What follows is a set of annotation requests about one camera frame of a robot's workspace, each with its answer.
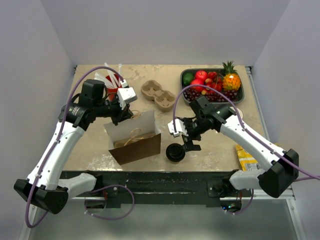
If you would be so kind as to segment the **black coffee cup lid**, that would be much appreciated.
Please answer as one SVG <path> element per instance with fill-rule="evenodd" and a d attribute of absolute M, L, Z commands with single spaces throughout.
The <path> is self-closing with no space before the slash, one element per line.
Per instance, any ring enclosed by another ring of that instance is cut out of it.
<path fill-rule="evenodd" d="M 165 154 L 171 162 L 178 163 L 185 158 L 186 152 L 181 144 L 172 143 L 166 148 Z"/>

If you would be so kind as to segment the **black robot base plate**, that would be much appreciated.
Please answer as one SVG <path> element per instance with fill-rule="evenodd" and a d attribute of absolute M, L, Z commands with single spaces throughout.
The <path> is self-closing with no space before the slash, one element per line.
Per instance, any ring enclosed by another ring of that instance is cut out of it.
<path fill-rule="evenodd" d="M 203 205 L 220 207 L 221 200 L 231 201 L 239 194 L 227 182 L 230 171 L 164 172 L 164 171 L 93 171 L 98 178 L 95 190 L 78 193 L 77 197 L 103 200 L 107 208 L 122 204 L 137 205 Z"/>

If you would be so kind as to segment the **brown paper bag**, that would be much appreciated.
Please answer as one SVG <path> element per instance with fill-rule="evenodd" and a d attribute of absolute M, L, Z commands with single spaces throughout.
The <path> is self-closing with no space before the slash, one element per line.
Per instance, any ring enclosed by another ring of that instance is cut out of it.
<path fill-rule="evenodd" d="M 138 116 L 120 122 L 107 123 L 104 129 L 108 134 L 108 151 L 119 165 L 132 163 L 161 153 L 162 134 L 156 125 L 155 111 L 141 112 Z M 114 142 L 133 136 L 154 133 L 155 136 L 127 146 L 114 148 Z"/>

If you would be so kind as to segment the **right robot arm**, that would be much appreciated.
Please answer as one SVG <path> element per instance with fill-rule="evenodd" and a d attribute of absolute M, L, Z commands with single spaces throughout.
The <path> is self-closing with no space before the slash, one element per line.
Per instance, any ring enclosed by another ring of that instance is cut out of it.
<path fill-rule="evenodd" d="M 178 117 L 174 131 L 182 135 L 184 144 L 200 140 L 209 130 L 230 138 L 257 160 L 258 170 L 237 170 L 223 183 L 223 192 L 230 197 L 243 189 L 260 189 L 278 198 L 299 176 L 299 154 L 270 142 L 247 125 L 238 111 L 229 106 L 215 107 L 201 96 L 190 103 L 194 118 Z"/>

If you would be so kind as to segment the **single pulp cup carrier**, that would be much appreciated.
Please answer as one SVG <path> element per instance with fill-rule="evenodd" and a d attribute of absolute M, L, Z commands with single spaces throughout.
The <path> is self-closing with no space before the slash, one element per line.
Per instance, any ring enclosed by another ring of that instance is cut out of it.
<path fill-rule="evenodd" d="M 130 145 L 132 143 L 136 143 L 138 141 L 151 138 L 153 136 L 155 136 L 154 133 L 142 134 L 142 135 L 138 135 L 138 136 L 131 136 L 129 138 L 115 141 L 113 143 L 113 146 L 114 146 L 114 148 L 121 148 L 121 147 Z"/>

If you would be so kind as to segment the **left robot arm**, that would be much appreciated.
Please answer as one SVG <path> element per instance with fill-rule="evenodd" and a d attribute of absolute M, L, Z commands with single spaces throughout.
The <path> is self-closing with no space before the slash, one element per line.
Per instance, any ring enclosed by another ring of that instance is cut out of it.
<path fill-rule="evenodd" d="M 67 201 L 86 192 L 99 196 L 103 177 L 93 171 L 61 179 L 63 168 L 79 139 L 96 118 L 111 118 L 114 125 L 130 119 L 130 103 L 137 99 L 132 87 L 121 87 L 112 100 L 104 94 L 103 81 L 88 79 L 81 92 L 71 98 L 58 117 L 53 137 L 40 161 L 26 179 L 18 179 L 13 188 L 26 201 L 49 213 L 58 214 Z"/>

